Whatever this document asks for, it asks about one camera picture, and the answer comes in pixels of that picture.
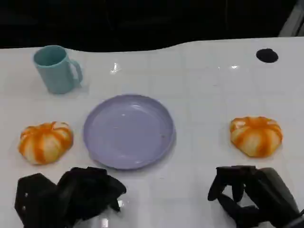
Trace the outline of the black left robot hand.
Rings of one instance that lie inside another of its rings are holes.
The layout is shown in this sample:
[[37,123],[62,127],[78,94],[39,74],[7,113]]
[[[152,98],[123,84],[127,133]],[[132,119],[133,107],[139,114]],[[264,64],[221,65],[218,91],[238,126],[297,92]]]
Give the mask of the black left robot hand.
[[60,178],[57,192],[67,227],[72,228],[108,208],[121,211],[118,198],[126,193],[126,187],[105,169],[74,167]]

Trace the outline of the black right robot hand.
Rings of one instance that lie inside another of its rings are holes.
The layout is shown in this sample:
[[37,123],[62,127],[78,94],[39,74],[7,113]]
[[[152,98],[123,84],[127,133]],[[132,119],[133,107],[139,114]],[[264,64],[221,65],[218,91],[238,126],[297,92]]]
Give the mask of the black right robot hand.
[[218,200],[238,228],[270,222],[275,228],[302,228],[304,212],[273,168],[221,166],[209,189],[208,201]]

